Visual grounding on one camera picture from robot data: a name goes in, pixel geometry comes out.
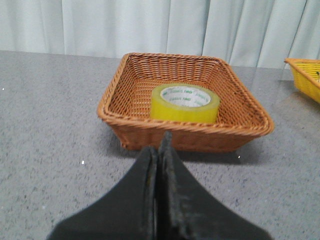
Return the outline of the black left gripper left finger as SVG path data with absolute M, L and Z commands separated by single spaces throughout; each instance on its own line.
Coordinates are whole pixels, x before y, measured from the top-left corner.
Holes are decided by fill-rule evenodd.
M 61 221 L 50 240 L 155 239 L 157 151 L 145 147 L 131 169 L 106 195 Z

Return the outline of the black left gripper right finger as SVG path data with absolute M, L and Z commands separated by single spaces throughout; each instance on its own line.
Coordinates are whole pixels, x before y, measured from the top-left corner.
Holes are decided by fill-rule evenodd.
M 166 132 L 158 149 L 159 240 L 270 240 L 270 234 L 214 198 L 194 178 Z

